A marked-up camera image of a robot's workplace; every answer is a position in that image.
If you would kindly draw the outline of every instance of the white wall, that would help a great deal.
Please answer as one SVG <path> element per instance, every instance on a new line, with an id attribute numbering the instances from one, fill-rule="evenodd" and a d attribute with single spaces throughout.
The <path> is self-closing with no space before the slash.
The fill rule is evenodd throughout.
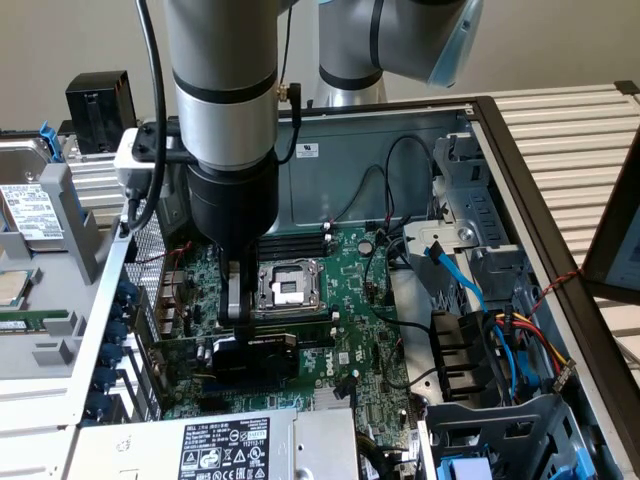
<path id="1" fill-rule="evenodd" d="M 64 90 L 81 72 L 126 69 L 139 116 L 153 114 L 144 43 L 134 0 L 0 0 L 0 128 L 36 128 L 69 118 Z M 170 113 L 175 113 L 161 0 L 148 0 Z M 286 15 L 280 18 L 280 57 Z M 387 75 L 390 99 L 441 93 L 608 83 L 640 83 L 640 0 L 485 0 L 467 68 L 449 91 L 427 91 Z M 287 79 L 313 97 L 317 6 L 294 9 Z"/>

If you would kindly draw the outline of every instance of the connector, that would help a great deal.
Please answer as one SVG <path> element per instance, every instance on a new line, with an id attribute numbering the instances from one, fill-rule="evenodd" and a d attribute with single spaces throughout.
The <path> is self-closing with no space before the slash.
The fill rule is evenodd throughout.
<path id="1" fill-rule="evenodd" d="M 434 265 L 440 265 L 440 255 L 444 253 L 440 242 L 433 242 L 433 245 L 431 245 L 431 248 L 429 248 L 429 251 L 427 253 Z"/>
<path id="2" fill-rule="evenodd" d="M 502 327 L 504 341 L 511 350 L 515 350 L 515 339 L 513 337 L 513 305 L 504 307 L 504 326 Z"/>
<path id="3" fill-rule="evenodd" d="M 560 393 L 562 391 L 564 386 L 569 381 L 569 378 L 571 378 L 571 374 L 573 374 L 573 372 L 575 371 L 575 367 L 576 362 L 570 358 L 560 372 L 560 375 L 558 375 L 558 378 L 556 378 L 556 381 L 553 383 L 554 392 Z"/>

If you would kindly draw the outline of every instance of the barcode sticker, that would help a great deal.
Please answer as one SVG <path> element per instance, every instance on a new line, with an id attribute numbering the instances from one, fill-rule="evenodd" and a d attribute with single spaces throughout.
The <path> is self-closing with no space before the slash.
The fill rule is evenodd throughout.
<path id="1" fill-rule="evenodd" d="M 0 322 L 0 330 L 26 330 L 27 324 L 23 320 Z"/>
<path id="2" fill-rule="evenodd" d="M 419 455 L 420 435 L 418 433 L 418 430 L 411 430 L 411 432 L 409 433 L 409 452 L 407 455 L 407 460 L 417 460 Z"/>
<path id="3" fill-rule="evenodd" d="M 13 221 L 25 240 L 60 240 L 62 228 L 49 195 L 37 184 L 0 185 Z"/>

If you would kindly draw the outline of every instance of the blue latch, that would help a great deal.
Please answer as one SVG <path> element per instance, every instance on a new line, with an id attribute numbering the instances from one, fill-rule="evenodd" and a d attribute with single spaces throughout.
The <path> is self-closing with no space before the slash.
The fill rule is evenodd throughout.
<path id="1" fill-rule="evenodd" d="M 42 127 L 40 127 L 40 135 L 49 144 L 53 161 L 55 163 L 64 162 L 64 159 L 62 158 L 62 147 L 60 146 L 60 142 L 58 141 L 58 134 L 53 128 L 49 126 L 49 122 L 44 122 L 42 124 Z"/>
<path id="2" fill-rule="evenodd" d="M 578 461 L 575 467 L 560 467 L 549 480 L 592 480 L 596 478 L 596 468 L 593 466 L 587 449 L 578 449 L 576 457 Z"/>

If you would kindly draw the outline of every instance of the motherboard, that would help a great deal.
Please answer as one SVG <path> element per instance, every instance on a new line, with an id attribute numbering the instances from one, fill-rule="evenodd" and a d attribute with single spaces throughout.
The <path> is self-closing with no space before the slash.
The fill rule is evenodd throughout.
<path id="1" fill-rule="evenodd" d="M 378 319 L 371 307 L 375 305 L 376 311 L 385 317 L 395 318 L 384 249 L 375 253 L 366 284 L 363 280 L 372 251 L 363 249 L 362 244 L 366 246 L 374 241 L 374 232 L 367 232 L 364 228 L 344 228 L 333 233 L 326 256 L 261 262 L 262 272 L 278 265 L 295 265 L 296 262 L 316 264 L 320 298 L 318 309 L 310 315 L 314 319 L 319 315 L 331 319 L 328 323 L 314 324 L 316 326 L 301 322 L 266 329 L 269 332 L 296 333 L 307 340 L 299 351 L 297 377 L 282 388 L 218 391 L 210 385 L 206 374 L 193 373 L 184 367 L 184 358 L 192 351 L 189 345 L 193 345 L 193 340 L 185 335 L 184 321 L 174 320 L 170 338 L 156 345 L 167 365 L 179 366 L 170 375 L 172 398 L 169 399 L 170 407 L 164 411 L 164 419 L 282 408 L 310 411 L 348 407 L 349 397 L 338 400 L 333 391 L 349 376 L 357 379 L 357 430 L 375 439 L 380 446 L 403 450 L 412 447 L 412 429 L 420 418 L 419 408 L 412 405 L 407 390 L 391 388 L 382 376 L 382 362 L 392 357 L 392 350 L 400 343 L 399 331 Z M 183 248 L 188 242 L 187 238 L 181 238 L 175 248 Z M 190 248 L 174 263 L 175 273 L 167 273 L 172 291 L 166 292 L 166 296 L 175 298 L 182 295 L 182 301 L 177 299 L 173 308 L 197 312 L 195 318 L 192 315 L 191 325 L 187 328 L 191 337 L 222 334 L 217 323 L 221 286 L 214 247 L 204 242 L 191 242 L 189 245 Z M 185 277 L 186 289 L 182 283 L 176 285 L 170 281 L 176 276 Z M 388 378 L 405 382 L 407 372 L 401 353 L 393 357 L 385 367 Z"/>

